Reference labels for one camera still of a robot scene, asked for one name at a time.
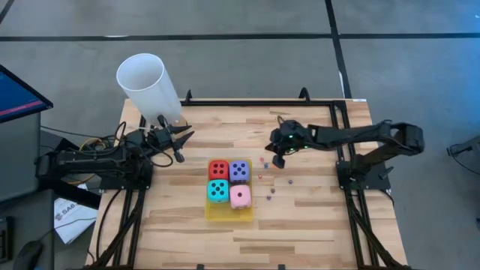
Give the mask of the grey desk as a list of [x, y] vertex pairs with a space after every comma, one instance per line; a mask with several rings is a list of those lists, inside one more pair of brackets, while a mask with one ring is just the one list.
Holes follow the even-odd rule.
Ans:
[[0, 270], [13, 270], [21, 248], [41, 237], [43, 250], [35, 270], [54, 269], [53, 203], [54, 193], [50, 190], [0, 202], [0, 217], [12, 217], [13, 224], [12, 260], [0, 263]]

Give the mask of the large purple foam die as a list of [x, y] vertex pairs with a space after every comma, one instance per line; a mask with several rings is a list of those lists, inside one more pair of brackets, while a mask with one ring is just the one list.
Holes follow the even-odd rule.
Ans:
[[251, 179], [250, 164], [246, 160], [234, 160], [229, 163], [229, 180], [232, 183], [246, 183]]

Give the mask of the black aluminium table frame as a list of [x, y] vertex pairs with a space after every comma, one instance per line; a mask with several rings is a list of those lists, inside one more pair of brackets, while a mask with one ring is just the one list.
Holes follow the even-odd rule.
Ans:
[[[184, 162], [155, 167], [144, 191], [103, 192], [89, 269], [409, 270], [387, 190], [343, 190], [338, 182], [337, 162], [381, 142], [302, 149], [283, 157], [283, 169], [265, 150], [281, 119], [304, 127], [375, 125], [365, 102], [310, 99], [303, 91], [296, 99], [186, 97], [181, 105], [194, 132], [181, 149]], [[216, 159], [250, 160], [252, 221], [206, 220], [207, 167]]]

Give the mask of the yellow translucent plastic bin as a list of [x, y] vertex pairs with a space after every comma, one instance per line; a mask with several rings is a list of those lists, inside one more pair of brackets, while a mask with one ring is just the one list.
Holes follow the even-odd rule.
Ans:
[[209, 201], [207, 196], [207, 185], [211, 181], [209, 179], [209, 162], [213, 161], [210, 160], [208, 162], [208, 182], [206, 185], [206, 202], [205, 202], [205, 219], [207, 221], [214, 221], [214, 222], [250, 222], [254, 219], [254, 196], [253, 196], [253, 180], [252, 180], [252, 166], [251, 161], [248, 159], [216, 159], [216, 160], [225, 160], [228, 163], [232, 161], [248, 161], [250, 164], [250, 181], [246, 183], [232, 183], [230, 181], [230, 174], [229, 178], [225, 179], [229, 182], [229, 189], [233, 185], [248, 185], [250, 187], [251, 197], [252, 197], [252, 204], [249, 208], [232, 208], [230, 205], [230, 198], [228, 202], [222, 203], [212, 203]]

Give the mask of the large cyan foam die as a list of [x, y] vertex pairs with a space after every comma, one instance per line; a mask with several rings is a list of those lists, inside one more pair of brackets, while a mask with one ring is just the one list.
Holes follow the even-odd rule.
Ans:
[[230, 200], [230, 186], [225, 179], [211, 180], [207, 189], [208, 200], [211, 203], [225, 203]]

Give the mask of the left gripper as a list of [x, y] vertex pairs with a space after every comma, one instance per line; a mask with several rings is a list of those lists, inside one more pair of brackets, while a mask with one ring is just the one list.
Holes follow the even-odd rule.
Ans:
[[194, 135], [194, 132], [191, 131], [178, 138], [175, 138], [175, 135], [189, 130], [191, 125], [172, 126], [163, 115], [159, 115], [157, 121], [160, 124], [160, 129], [155, 128], [153, 131], [148, 132], [148, 141], [151, 144], [151, 147], [157, 149], [158, 152], [163, 152], [164, 150], [171, 148], [175, 160], [178, 163], [183, 163], [185, 158], [180, 153], [180, 149], [182, 149], [184, 144]]

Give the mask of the large pink foam die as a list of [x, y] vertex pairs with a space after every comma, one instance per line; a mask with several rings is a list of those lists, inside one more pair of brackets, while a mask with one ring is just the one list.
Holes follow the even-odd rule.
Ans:
[[251, 189], [246, 184], [233, 185], [229, 189], [230, 205], [233, 209], [244, 209], [251, 207]]

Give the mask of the grey metal stand leg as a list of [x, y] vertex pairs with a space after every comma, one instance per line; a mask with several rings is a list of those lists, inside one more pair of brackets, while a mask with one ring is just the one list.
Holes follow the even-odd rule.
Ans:
[[451, 157], [457, 157], [463, 152], [473, 152], [475, 155], [480, 156], [480, 136], [475, 136], [466, 142], [450, 145], [447, 148], [447, 154]]

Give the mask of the black equipment base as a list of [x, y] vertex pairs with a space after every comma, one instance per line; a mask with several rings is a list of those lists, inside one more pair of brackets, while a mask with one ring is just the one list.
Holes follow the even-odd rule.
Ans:
[[51, 190], [53, 191], [58, 197], [61, 197], [66, 200], [73, 201], [78, 203], [82, 206], [86, 206], [92, 209], [98, 209], [101, 203], [101, 196], [97, 195], [96, 193], [92, 193], [91, 191], [84, 190], [74, 186], [72, 184], [68, 184], [62, 180], [54, 179], [54, 180], [45, 180], [41, 179], [38, 181], [38, 190]]

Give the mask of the computer monitor blue screen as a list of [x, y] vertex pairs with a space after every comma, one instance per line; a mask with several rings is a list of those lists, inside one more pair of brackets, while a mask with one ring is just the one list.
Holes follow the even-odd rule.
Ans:
[[52, 108], [52, 101], [0, 64], [0, 123]]

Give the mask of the white shade wooden base lamp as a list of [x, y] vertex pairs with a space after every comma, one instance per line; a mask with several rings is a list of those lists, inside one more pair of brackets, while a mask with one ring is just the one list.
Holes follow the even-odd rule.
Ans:
[[132, 55], [119, 65], [115, 78], [150, 124], [159, 126], [158, 116], [171, 125], [184, 121], [179, 96], [160, 57], [151, 53]]

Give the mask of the black keyboard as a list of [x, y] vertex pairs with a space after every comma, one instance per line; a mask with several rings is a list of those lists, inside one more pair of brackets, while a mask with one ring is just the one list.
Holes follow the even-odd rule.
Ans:
[[12, 260], [14, 250], [14, 218], [0, 217], [0, 264]]

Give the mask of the large red foam die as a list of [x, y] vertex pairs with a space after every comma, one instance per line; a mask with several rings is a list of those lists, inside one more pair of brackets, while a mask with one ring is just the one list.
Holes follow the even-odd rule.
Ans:
[[229, 163], [226, 160], [212, 160], [208, 165], [208, 178], [228, 179], [229, 178]]

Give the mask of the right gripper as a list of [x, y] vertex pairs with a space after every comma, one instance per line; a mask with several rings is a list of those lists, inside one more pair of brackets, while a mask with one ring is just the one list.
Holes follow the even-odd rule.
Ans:
[[295, 120], [278, 120], [279, 127], [271, 132], [270, 143], [265, 147], [267, 152], [274, 153], [272, 163], [283, 169], [285, 155], [291, 155], [311, 146], [311, 134]]

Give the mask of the white printed paper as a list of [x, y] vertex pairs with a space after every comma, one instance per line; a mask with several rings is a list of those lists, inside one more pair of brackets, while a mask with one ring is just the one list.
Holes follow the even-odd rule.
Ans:
[[96, 221], [97, 213], [96, 209], [58, 198], [53, 212], [55, 232], [64, 244], [69, 245]]

